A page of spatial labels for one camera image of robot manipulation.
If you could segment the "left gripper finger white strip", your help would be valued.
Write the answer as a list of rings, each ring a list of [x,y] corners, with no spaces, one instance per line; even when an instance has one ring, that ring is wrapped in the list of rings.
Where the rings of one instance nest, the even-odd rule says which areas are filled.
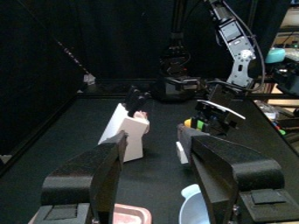
[[[218,105],[217,103],[212,101],[205,101],[205,100],[197,100],[197,104],[194,109],[202,113],[205,117],[217,117],[220,120],[225,119],[240,119],[244,120],[245,117],[239,114],[236,111],[232,109]]]

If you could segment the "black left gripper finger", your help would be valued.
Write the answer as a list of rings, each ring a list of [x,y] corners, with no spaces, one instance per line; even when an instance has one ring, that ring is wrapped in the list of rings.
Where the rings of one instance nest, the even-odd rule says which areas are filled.
[[[120,131],[46,176],[32,224],[112,224],[125,149]]]
[[[299,224],[281,166],[247,146],[177,126],[209,224]]]

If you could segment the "black left gripper finger plain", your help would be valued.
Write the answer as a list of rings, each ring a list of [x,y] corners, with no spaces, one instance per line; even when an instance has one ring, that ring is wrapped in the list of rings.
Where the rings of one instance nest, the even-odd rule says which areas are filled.
[[[228,111],[216,108],[205,108],[197,112],[198,129],[213,136],[226,135],[231,128],[239,125],[239,117]]]

